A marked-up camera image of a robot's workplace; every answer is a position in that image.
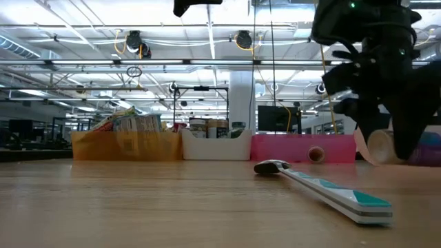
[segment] wooden table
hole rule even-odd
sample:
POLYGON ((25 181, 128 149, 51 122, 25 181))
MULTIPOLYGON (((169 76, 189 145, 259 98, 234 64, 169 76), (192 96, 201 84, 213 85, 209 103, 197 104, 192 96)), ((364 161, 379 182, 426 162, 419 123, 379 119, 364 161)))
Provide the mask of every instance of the wooden table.
POLYGON ((0 247, 441 247, 441 169, 297 165, 390 201, 356 225, 249 162, 0 163, 0 247))

